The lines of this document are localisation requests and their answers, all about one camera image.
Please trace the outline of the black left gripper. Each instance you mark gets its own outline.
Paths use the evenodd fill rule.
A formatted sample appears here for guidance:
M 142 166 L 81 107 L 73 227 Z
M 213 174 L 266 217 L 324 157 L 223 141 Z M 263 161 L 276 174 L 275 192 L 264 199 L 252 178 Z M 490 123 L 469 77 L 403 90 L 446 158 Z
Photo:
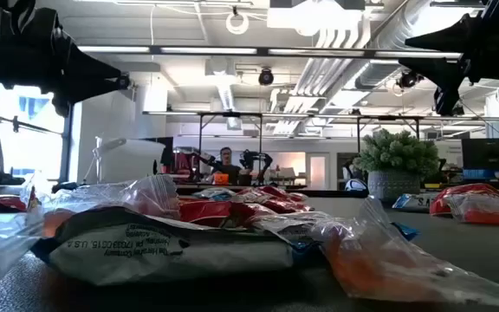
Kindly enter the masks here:
M 0 0 L 0 83 L 54 91 L 55 112 L 68 117 L 75 103 L 117 91 L 122 72 L 82 52 L 63 32 L 56 10 L 36 0 Z

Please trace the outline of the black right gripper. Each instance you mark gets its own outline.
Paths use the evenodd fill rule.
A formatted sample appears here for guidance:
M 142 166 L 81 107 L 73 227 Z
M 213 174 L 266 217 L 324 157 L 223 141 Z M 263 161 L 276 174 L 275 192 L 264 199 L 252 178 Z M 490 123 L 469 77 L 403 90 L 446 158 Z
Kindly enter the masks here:
M 455 62 L 446 58 L 399 58 L 401 65 L 437 85 L 433 95 L 437 114 L 453 114 L 465 77 L 472 84 L 484 78 L 499 80 L 499 0 L 483 0 L 483 4 L 472 30 L 471 16 L 465 14 L 450 27 L 405 40 L 405 45 L 412 48 L 463 53 L 469 38 L 464 57 Z

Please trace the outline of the white blue Hershey's bar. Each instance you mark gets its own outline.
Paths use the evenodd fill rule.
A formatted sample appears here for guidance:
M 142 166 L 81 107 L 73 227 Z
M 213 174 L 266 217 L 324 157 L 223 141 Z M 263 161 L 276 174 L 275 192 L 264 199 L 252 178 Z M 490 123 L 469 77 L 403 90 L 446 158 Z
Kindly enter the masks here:
M 267 215 L 253 218 L 252 226 L 292 244 L 326 244 L 338 237 L 340 241 L 384 246 L 393 241 L 411 241 L 419 234 L 386 216 L 367 213 L 356 217 L 334 217 L 319 211 Z
M 284 270 L 302 263 L 312 247 L 270 231 L 211 228 L 108 206 L 76 213 L 31 251 L 66 276 L 108 286 Z
M 419 194 L 404 193 L 392 205 L 393 209 L 400 211 L 415 211 L 428 213 L 431 203 L 436 199 L 437 193 L 425 192 Z

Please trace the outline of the orange candy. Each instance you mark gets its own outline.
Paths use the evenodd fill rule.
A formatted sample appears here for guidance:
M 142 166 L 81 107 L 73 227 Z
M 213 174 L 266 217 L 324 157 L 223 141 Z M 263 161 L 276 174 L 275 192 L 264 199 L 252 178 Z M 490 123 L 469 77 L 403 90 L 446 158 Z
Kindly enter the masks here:
M 468 224 L 499 225 L 499 197 L 488 194 L 451 194 L 443 198 L 453 218 Z
M 366 198 L 352 217 L 319 219 L 311 232 L 350 297 L 499 306 L 498 283 L 409 242 L 376 198 Z

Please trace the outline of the white plastic bucket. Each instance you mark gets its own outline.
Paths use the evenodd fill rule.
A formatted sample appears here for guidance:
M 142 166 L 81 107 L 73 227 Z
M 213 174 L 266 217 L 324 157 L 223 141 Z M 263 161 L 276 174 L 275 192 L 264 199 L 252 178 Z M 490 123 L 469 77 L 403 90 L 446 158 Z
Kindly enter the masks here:
M 98 183 L 142 179 L 159 171 L 165 145 L 150 140 L 99 138 L 93 150 Z

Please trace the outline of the artificial succulent in pot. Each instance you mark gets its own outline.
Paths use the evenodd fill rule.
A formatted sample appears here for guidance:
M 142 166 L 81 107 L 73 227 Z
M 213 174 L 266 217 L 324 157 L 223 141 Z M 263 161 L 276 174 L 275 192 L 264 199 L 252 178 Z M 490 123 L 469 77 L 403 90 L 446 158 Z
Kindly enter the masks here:
M 419 193 L 422 181 L 438 171 L 436 145 L 406 130 L 391 133 L 381 129 L 365 136 L 363 143 L 353 164 L 366 173 L 369 194 L 382 202 L 393 202 L 405 193 Z

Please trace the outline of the blue box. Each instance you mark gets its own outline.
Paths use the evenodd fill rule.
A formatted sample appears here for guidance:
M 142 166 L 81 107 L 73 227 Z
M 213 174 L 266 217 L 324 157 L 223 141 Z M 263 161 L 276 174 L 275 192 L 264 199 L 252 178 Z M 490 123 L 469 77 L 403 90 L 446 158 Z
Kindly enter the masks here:
M 493 170 L 487 169 L 463 169 L 464 179 L 494 179 L 495 173 Z

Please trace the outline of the black and white ball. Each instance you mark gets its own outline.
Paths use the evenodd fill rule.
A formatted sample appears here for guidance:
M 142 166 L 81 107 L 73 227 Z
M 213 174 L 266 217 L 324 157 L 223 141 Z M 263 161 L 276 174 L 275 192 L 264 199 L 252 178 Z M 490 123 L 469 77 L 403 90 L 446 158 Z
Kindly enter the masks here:
M 362 192 L 367 191 L 368 187 L 361 179 L 349 179 L 345 183 L 344 190 L 347 192 Z

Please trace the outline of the person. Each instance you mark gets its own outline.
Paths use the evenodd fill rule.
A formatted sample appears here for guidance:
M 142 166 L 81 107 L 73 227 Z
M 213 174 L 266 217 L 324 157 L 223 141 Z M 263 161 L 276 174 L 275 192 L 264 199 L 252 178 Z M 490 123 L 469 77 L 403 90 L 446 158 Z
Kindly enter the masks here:
M 220 172 L 228 175 L 228 180 L 231 185 L 238 184 L 238 178 L 242 168 L 232 163 L 232 151 L 226 146 L 220 150 L 220 161 L 218 167 L 214 167 L 211 171 L 212 174 Z

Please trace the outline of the white door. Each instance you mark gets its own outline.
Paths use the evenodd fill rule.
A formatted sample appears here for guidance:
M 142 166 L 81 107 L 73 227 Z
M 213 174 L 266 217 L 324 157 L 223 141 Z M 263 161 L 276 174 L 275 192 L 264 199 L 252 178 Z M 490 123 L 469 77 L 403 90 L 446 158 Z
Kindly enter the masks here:
M 306 154 L 306 185 L 311 190 L 328 190 L 330 182 L 328 153 Z

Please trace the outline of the black overhead light beam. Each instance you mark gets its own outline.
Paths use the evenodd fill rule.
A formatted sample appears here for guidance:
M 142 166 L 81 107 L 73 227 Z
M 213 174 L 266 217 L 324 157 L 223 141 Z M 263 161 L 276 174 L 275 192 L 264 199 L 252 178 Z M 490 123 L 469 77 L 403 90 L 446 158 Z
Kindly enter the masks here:
M 388 49 L 320 49 L 320 48 L 267 48 L 267 47 L 215 47 L 215 46 L 118 46 L 81 45 L 80 51 L 116 55 L 223 55 L 288 58 L 345 58 L 369 60 L 397 60 L 399 58 L 446 58 L 456 60 L 458 53 L 430 50 Z

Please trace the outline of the black textured table mat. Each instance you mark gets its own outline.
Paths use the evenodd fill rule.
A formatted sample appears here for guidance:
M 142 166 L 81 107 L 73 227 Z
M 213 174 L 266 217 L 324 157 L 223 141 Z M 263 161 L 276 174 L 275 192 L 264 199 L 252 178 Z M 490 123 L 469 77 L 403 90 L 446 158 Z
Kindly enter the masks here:
M 365 198 L 312 198 L 312 211 L 357 214 Z M 419 232 L 411 243 L 434 257 L 499 284 L 499 226 L 388 211 L 392 222 Z M 253 218 L 281 215 L 263 208 Z M 0 211 L 0 222 L 16 214 Z M 394 302 L 350 297 L 334 277 L 321 244 L 302 263 L 284 270 L 244 272 L 163 283 L 97 286 L 66 276 L 31 248 L 0 280 L 0 312 L 499 312 L 499 306 L 452 302 Z

